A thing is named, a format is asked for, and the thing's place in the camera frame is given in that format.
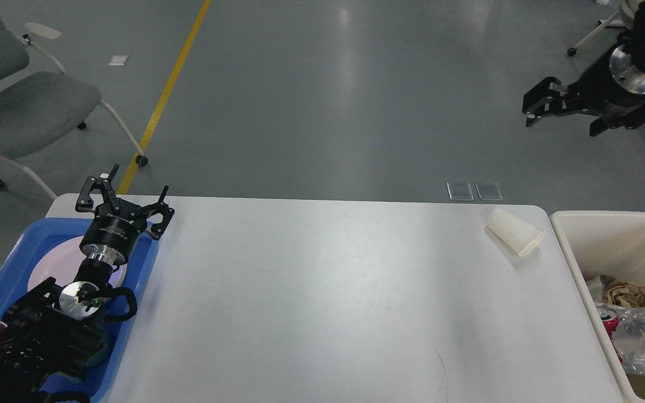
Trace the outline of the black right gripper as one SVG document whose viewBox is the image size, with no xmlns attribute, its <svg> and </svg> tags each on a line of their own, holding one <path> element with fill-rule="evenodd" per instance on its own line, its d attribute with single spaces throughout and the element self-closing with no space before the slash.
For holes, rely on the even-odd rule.
<svg viewBox="0 0 645 403">
<path fill-rule="evenodd" d="M 637 61 L 629 44 L 612 46 L 569 85 L 545 77 L 522 100 L 525 127 L 550 116 L 599 117 L 589 126 L 589 136 L 645 125 L 645 62 Z"/>
</svg>

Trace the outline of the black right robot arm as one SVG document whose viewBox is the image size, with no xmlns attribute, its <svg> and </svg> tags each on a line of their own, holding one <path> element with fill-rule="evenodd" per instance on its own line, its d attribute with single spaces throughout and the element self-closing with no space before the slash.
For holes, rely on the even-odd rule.
<svg viewBox="0 0 645 403">
<path fill-rule="evenodd" d="M 590 136 L 645 124 L 645 1 L 632 26 L 575 82 L 545 77 L 524 95 L 522 113 L 528 128 L 550 116 L 593 116 Z"/>
</svg>

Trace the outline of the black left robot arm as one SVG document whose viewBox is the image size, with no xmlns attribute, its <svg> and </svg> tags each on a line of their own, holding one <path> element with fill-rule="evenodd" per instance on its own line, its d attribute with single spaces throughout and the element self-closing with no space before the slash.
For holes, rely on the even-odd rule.
<svg viewBox="0 0 645 403">
<path fill-rule="evenodd" d="M 48 277 L 3 313 L 7 329 L 0 342 L 0 402 L 89 402 L 84 392 L 43 392 L 53 373 L 79 378 L 86 364 L 104 349 L 105 323 L 123 323 L 138 311 L 135 293 L 111 285 L 110 278 L 128 263 L 142 234 L 159 240 L 175 211 L 158 200 L 141 206 L 120 198 L 108 175 L 90 176 L 75 210 L 92 213 L 80 242 L 84 257 L 73 280 L 57 285 Z"/>
</svg>

